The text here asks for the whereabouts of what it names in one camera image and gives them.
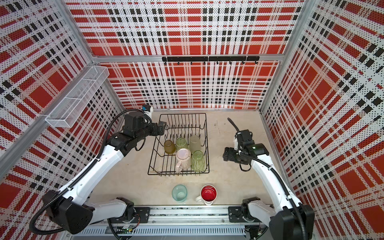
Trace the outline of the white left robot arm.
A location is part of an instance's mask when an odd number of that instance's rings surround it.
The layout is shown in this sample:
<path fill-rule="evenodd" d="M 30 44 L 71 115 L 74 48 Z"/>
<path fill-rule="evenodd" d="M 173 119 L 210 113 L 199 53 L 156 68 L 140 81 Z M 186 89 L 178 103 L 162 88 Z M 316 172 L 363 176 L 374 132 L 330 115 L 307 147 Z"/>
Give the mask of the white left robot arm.
<path fill-rule="evenodd" d="M 151 112 L 125 110 L 122 131 L 112 136 L 105 135 L 99 154 L 81 170 L 76 177 L 58 191 L 48 191 L 43 196 L 43 207 L 33 216 L 29 228 L 38 235 L 51 235 L 62 231 L 80 233 L 88 225 L 105 219 L 135 217 L 134 203 L 125 198 L 110 202 L 88 204 L 87 199 L 103 177 L 131 150 L 139 151 L 138 142 L 148 136 L 162 136 L 167 124 L 154 123 Z"/>

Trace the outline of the teal glass cup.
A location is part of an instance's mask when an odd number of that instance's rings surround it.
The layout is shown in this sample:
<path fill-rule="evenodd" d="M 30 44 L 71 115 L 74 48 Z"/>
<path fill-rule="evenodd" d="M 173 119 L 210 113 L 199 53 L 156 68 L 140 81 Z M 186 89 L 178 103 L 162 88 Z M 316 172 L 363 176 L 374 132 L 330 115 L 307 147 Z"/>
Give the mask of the teal glass cup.
<path fill-rule="evenodd" d="M 184 185 L 176 185 L 172 190 L 172 197 L 177 202 L 184 202 L 187 198 L 188 190 Z"/>

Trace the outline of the pale green frosted glass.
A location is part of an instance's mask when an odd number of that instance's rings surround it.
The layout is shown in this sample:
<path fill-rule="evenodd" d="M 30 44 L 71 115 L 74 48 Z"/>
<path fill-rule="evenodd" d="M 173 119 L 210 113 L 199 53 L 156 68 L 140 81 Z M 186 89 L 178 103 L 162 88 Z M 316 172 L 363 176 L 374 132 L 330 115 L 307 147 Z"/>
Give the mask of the pale green frosted glass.
<path fill-rule="evenodd" d="M 192 154 L 195 151 L 201 150 L 201 140 L 200 140 L 199 136 L 194 135 L 194 136 L 190 137 L 189 149 L 190 149 Z"/>

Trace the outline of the amber textured glass cup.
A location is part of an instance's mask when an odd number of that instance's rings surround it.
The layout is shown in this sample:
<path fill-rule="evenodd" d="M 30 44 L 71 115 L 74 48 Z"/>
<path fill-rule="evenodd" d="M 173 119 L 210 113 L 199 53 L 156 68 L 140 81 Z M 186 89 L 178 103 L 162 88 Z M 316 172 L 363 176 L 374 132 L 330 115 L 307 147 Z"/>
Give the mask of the amber textured glass cup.
<path fill-rule="evenodd" d="M 176 146 L 171 140 L 164 142 L 164 150 L 167 155 L 173 155 L 176 152 Z"/>

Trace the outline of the green ribbed glass cup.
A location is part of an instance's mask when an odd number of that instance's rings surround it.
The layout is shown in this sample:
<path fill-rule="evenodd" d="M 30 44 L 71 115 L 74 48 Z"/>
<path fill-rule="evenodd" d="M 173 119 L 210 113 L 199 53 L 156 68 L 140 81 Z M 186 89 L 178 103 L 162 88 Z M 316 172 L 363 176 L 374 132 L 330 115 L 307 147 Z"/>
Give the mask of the green ribbed glass cup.
<path fill-rule="evenodd" d="M 188 149 L 188 142 L 185 138 L 178 138 L 175 143 L 176 151 L 179 151 L 181 149 Z"/>

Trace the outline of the lavender ceramic mug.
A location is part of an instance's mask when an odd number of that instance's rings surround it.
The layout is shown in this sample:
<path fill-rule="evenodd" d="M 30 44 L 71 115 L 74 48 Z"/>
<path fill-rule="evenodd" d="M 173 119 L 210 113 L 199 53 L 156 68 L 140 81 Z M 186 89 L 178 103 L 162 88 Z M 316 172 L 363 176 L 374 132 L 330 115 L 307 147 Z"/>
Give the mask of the lavender ceramic mug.
<path fill-rule="evenodd" d="M 188 170 L 192 165 L 191 152 L 189 149 L 179 149 L 176 152 L 176 168 L 175 171 L 177 174 L 181 173 L 184 170 Z"/>

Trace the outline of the red interior white mug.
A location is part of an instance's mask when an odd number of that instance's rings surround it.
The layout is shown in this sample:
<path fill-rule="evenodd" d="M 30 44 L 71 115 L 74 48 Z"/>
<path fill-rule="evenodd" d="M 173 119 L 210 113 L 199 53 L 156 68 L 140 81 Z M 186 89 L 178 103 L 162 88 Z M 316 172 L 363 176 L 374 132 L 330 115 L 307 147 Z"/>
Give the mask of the red interior white mug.
<path fill-rule="evenodd" d="M 211 206 L 218 196 L 217 189 L 212 185 L 205 185 L 200 191 L 200 195 L 196 197 L 196 202 L 202 202 L 206 206 Z"/>

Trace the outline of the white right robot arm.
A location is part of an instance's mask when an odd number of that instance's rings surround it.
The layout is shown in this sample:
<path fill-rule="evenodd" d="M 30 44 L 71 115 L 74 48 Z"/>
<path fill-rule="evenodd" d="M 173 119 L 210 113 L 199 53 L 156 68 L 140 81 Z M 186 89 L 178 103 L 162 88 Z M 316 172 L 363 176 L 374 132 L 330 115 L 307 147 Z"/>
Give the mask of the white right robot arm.
<path fill-rule="evenodd" d="M 272 200 L 267 205 L 254 197 L 242 203 L 242 215 L 266 225 L 274 240 L 310 240 L 313 237 L 315 212 L 291 191 L 275 168 L 263 144 L 255 144 L 249 130 L 237 130 L 234 147 L 225 148 L 223 160 L 240 166 L 249 165 L 262 180 Z"/>

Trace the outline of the clear green glass tumbler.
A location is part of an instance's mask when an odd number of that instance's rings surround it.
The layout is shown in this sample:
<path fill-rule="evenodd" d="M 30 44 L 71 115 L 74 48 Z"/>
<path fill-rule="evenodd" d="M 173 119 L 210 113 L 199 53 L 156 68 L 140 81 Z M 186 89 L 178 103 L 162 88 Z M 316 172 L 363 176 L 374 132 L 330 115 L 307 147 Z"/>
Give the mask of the clear green glass tumbler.
<path fill-rule="evenodd" d="M 192 154 L 192 170 L 198 173 L 206 170 L 206 163 L 202 151 L 197 150 Z"/>

